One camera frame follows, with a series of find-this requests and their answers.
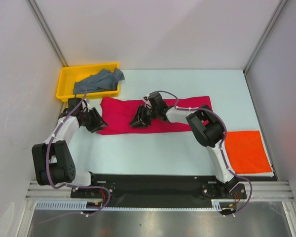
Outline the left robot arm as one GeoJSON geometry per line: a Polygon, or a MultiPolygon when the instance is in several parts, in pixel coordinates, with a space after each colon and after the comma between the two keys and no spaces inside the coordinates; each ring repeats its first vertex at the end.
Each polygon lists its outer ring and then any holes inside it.
{"type": "Polygon", "coordinates": [[[96,133],[107,126],[96,108],[91,108],[85,99],[69,99],[68,107],[60,114],[52,134],[43,143],[32,147],[38,184],[55,189],[65,185],[82,186],[82,192],[88,197],[96,196],[99,185],[94,182],[94,174],[76,169],[69,143],[81,127],[96,133]]]}

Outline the pink t-shirt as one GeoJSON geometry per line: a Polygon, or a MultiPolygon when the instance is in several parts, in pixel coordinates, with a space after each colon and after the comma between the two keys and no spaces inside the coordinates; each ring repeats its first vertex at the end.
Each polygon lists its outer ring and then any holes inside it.
{"type": "Polygon", "coordinates": [[[102,119],[108,124],[100,135],[119,134],[154,134],[171,132],[188,132],[191,128],[183,123],[167,123],[159,119],[154,119],[151,126],[144,128],[133,128],[129,125],[134,118],[140,105],[144,105],[142,100],[118,100],[111,97],[104,97],[100,103],[102,109],[102,119]]]}

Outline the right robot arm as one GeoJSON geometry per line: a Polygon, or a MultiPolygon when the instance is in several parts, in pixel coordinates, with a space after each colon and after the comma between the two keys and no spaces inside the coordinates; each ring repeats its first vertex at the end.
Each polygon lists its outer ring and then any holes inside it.
{"type": "Polygon", "coordinates": [[[149,127],[154,119],[189,125],[197,142],[209,153],[214,165],[215,177],[220,183],[219,195],[229,198],[235,193],[238,180],[227,160],[224,147],[226,127],[222,119],[208,105],[198,108],[169,106],[164,109],[140,105],[129,125],[133,128],[149,127]]]}

